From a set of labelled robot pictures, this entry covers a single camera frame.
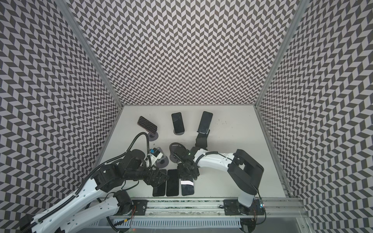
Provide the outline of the black phone stand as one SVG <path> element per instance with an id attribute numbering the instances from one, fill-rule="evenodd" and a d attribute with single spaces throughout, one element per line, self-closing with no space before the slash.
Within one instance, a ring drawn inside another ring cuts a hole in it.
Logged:
<path id="1" fill-rule="evenodd" d="M 166 195 L 166 184 L 167 184 L 167 181 L 163 183 L 162 185 L 160 185 L 159 187 L 153 188 L 153 197 L 165 196 Z"/>

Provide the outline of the purple phone stand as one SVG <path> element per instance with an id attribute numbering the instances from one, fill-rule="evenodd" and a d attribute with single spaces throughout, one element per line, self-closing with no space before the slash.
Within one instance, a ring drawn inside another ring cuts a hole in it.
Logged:
<path id="1" fill-rule="evenodd" d="M 166 196 L 176 197 L 179 195 L 179 176 L 178 170 L 168 170 L 169 179 L 166 184 Z"/>

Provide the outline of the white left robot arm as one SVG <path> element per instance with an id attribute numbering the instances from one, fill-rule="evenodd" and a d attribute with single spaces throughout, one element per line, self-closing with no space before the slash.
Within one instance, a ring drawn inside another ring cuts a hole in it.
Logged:
<path id="1" fill-rule="evenodd" d="M 126 181 L 143 180 L 145 184 L 158 187 L 169 176 L 154 167 L 163 153 L 153 148 L 147 155 L 140 150 L 125 153 L 101 163 L 85 179 L 78 189 L 53 207 L 35 216 L 26 215 L 19 221 L 23 233 L 75 233 L 89 224 L 105 217 L 133 215 L 137 207 L 127 190 L 115 191 L 105 201 L 86 206 Z"/>

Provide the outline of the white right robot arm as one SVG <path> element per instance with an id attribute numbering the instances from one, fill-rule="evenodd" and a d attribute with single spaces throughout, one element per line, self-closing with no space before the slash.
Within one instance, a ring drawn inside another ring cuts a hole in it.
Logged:
<path id="1" fill-rule="evenodd" d="M 238 149 L 234 153 L 219 153 L 199 147 L 188 150 L 183 145 L 172 146 L 170 152 L 178 162 L 180 179 L 191 178 L 196 181 L 200 175 L 200 168 L 227 172 L 241 190 L 237 203 L 238 212 L 249 215 L 250 211 L 254 210 L 254 198 L 259 195 L 264 168 L 247 152 Z"/>

